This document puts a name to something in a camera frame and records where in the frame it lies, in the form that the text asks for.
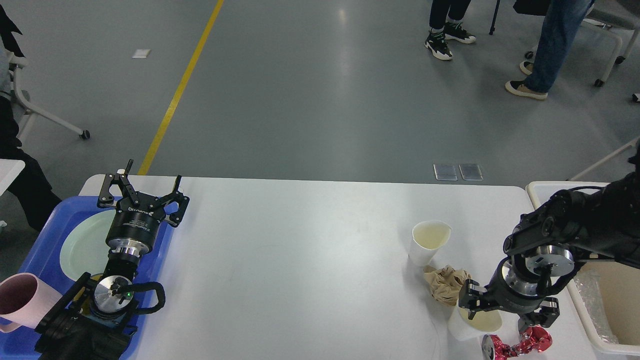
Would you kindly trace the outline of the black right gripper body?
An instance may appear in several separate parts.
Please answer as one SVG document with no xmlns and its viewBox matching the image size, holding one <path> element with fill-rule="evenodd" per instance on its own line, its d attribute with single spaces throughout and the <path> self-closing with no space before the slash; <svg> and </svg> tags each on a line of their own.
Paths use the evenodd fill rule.
<svg viewBox="0 0 640 360">
<path fill-rule="evenodd" d="M 556 299 L 543 296 L 538 282 L 521 279 L 510 260 L 501 260 L 487 285 L 487 310 L 526 314 L 540 306 L 556 307 Z"/>
</svg>

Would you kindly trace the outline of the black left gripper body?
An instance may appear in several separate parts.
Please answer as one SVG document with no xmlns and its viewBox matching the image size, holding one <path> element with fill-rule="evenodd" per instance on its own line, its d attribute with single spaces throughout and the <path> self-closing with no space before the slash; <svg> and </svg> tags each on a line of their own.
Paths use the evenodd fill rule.
<svg viewBox="0 0 640 360">
<path fill-rule="evenodd" d="M 166 212 L 162 207 L 150 208 L 139 201 L 139 206 L 130 198 L 121 198 L 115 206 L 116 213 L 107 233 L 105 243 L 112 253 L 141 258 L 150 253 L 157 239 L 160 224 Z"/>
</svg>

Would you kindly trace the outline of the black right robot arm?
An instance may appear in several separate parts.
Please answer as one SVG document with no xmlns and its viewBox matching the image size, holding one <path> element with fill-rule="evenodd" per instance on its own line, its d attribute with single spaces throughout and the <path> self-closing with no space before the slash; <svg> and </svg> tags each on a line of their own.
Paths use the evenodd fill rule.
<svg viewBox="0 0 640 360">
<path fill-rule="evenodd" d="M 590 261 L 639 267 L 639 155 L 634 171 L 587 194 L 562 189 L 522 214 L 503 242 L 503 258 L 487 285 L 467 279 L 458 296 L 462 314 L 514 313 L 519 325 L 549 328 L 560 314 L 560 293 Z"/>
</svg>

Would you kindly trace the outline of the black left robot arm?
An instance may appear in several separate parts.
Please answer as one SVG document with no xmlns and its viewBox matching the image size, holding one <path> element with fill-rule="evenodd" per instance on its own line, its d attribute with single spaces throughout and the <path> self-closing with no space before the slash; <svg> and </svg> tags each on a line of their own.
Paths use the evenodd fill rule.
<svg viewBox="0 0 640 360">
<path fill-rule="evenodd" d="M 132 166 L 129 160 L 123 173 L 108 173 L 103 180 L 97 206 L 115 209 L 105 237 L 108 261 L 99 277 L 84 272 L 38 323 L 35 351 L 41 360 L 118 360 L 138 330 L 131 319 L 165 306 L 159 282 L 134 280 L 162 223 L 178 227 L 190 199 L 179 189 L 181 175 L 164 196 L 135 190 L 129 180 Z"/>
</svg>

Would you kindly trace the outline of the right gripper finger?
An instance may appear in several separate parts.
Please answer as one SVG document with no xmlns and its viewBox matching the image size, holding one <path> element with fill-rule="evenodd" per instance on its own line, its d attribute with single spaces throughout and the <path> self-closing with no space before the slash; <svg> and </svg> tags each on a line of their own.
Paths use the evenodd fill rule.
<svg viewBox="0 0 640 360">
<path fill-rule="evenodd" d="M 473 320 L 478 312 L 498 310 L 498 302 L 489 290 L 472 279 L 464 281 L 458 294 L 458 306 L 467 311 L 468 320 Z"/>
<path fill-rule="evenodd" d="M 519 315 L 518 333 L 523 334 L 530 327 L 541 326 L 549 328 L 560 316 L 559 301 L 556 297 L 546 297 L 537 311 L 530 311 Z"/>
</svg>

